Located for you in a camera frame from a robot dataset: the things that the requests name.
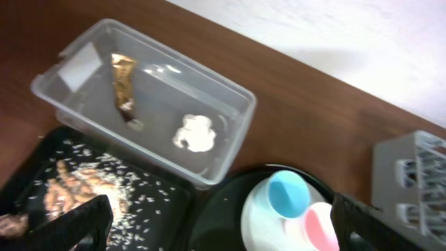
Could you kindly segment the gold snack wrapper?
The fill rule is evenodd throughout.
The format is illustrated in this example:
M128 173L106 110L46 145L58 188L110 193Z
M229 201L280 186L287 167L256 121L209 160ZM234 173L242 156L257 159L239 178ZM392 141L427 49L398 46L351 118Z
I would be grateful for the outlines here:
M111 55L116 108L126 123L134 120L134 98L131 81L136 61L122 54Z

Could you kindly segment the white napkin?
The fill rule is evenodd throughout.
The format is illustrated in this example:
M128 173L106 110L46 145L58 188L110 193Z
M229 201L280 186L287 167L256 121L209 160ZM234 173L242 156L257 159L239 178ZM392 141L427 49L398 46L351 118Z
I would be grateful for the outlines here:
M214 147L217 136L211 126L212 121L206 116L186 114L183 126L177 129L172 142L178 148L186 148L193 153L207 152Z

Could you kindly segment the blue cup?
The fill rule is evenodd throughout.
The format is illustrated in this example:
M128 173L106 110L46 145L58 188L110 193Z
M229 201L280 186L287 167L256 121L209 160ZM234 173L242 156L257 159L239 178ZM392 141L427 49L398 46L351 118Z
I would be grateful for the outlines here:
M287 219L299 218L311 201L305 180L291 171L274 173L268 179L266 194L273 211Z

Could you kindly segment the pink cup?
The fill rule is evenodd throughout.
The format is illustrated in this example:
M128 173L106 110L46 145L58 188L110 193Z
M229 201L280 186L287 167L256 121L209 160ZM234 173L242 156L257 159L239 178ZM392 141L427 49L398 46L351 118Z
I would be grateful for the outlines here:
M304 215L305 237L317 251L339 251L337 236L330 218L332 205L312 204Z

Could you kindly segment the rice and peanut shell scraps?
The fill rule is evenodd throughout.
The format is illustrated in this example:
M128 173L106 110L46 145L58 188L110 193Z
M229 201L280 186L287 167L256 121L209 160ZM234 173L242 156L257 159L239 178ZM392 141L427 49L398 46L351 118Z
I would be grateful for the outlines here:
M20 213L35 229L105 195L113 213L106 250L171 250L178 190L163 178L66 139L1 196L1 214Z

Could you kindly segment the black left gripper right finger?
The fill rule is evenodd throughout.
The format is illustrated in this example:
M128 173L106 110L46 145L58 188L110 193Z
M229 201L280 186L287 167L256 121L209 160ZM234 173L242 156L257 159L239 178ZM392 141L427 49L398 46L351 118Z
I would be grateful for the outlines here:
M423 251L429 243L404 230L396 231L379 220L376 211L341 193L334 195L330 218L339 249Z

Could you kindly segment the pale grey plate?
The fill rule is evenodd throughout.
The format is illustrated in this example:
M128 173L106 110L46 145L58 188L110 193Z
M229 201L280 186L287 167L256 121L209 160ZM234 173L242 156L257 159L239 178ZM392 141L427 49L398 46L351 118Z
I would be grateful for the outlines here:
M266 194L269 178L257 184L244 203L240 227L245 248L277 251L315 250L305 237L304 215L307 210L299 218L293 219L282 218L274 212ZM307 209L316 202L325 202L315 188L307 182L306 185L311 196Z

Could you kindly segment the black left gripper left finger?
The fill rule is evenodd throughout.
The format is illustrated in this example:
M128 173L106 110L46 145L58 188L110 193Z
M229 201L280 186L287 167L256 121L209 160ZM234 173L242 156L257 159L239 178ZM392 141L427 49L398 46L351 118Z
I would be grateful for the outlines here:
M27 250L105 250L113 222L109 199L99 195L26 236Z

